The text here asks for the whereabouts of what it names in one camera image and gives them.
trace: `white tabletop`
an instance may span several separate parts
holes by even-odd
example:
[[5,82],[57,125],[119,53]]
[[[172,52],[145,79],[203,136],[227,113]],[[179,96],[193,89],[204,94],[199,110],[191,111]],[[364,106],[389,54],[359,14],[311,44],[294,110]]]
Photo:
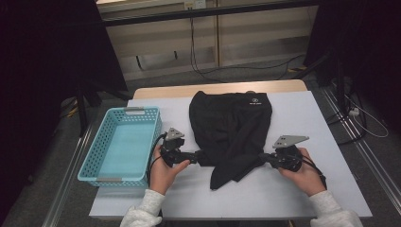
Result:
[[[372,213],[364,200],[333,135],[310,92],[268,94],[272,105],[271,125],[265,152],[280,135],[307,135],[297,145],[308,149],[327,178],[328,189],[344,209],[360,217]],[[173,127],[185,134],[182,151],[199,149],[189,123],[192,97],[135,99],[128,106],[158,106],[162,131]],[[254,169],[239,183],[229,182],[216,191],[209,188],[212,167],[190,165],[177,176],[163,203],[165,219],[288,219],[315,216],[307,196],[276,169],[265,164]],[[122,218],[131,205],[137,205],[144,189],[100,187],[90,216]]]

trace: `basket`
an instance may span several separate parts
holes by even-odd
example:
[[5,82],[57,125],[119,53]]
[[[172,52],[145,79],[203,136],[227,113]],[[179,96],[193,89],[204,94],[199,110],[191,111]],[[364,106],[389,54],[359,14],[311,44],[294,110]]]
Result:
[[162,129],[159,108],[112,108],[106,112],[78,179],[93,186],[148,187],[151,148]]

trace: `clothing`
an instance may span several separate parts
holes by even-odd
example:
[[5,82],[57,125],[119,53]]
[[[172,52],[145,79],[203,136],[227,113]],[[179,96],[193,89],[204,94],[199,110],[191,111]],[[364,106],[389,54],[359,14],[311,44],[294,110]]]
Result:
[[197,92],[189,105],[189,120],[201,166],[215,166],[210,189],[240,181],[264,163],[271,104],[266,93],[207,95]]
[[[120,227],[150,227],[162,222],[161,217],[157,217],[165,196],[146,190],[145,197],[138,208],[131,207]],[[311,227],[360,227],[357,213],[354,211],[342,210],[330,191],[323,191],[311,196],[313,208],[317,218],[310,221]]]

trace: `garment sleeve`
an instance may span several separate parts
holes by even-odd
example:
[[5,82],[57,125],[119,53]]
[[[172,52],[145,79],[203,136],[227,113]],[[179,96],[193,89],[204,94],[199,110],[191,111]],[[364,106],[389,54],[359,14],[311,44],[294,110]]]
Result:
[[130,207],[121,221],[120,227],[150,227],[162,222],[158,217],[165,196],[147,189],[138,207]]
[[323,191],[309,198],[317,218],[310,221],[311,227],[359,227],[359,216],[354,211],[342,210],[330,191]]

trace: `person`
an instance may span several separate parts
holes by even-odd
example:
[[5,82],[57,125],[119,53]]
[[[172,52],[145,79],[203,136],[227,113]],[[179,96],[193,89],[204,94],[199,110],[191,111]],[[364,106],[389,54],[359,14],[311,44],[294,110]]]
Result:
[[[305,148],[299,151],[310,159]],[[166,191],[173,184],[175,177],[183,171],[189,161],[185,160],[174,167],[169,167],[160,157],[160,147],[153,152],[157,159],[151,169],[150,186],[145,192],[141,204],[132,206],[124,216],[121,227],[148,227],[162,222],[158,217]],[[304,191],[316,212],[317,218],[310,221],[311,227],[334,227],[334,226],[362,226],[357,213],[343,210],[336,202],[333,194],[326,190],[316,170],[309,165],[302,165],[300,170],[292,172],[279,168],[279,172],[286,178],[292,180],[302,191]]]

